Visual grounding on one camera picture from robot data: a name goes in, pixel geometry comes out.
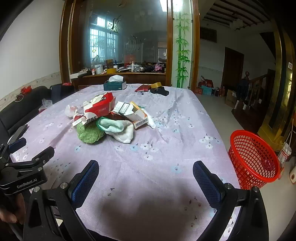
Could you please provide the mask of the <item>person's left hand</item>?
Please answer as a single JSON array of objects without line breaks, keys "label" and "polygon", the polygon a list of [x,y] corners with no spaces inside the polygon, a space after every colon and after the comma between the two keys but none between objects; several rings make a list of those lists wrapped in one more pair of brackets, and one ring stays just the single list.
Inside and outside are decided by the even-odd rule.
[{"label": "person's left hand", "polygon": [[1,221],[6,223],[24,224],[26,216],[26,206],[22,194],[9,197],[1,197]]}]

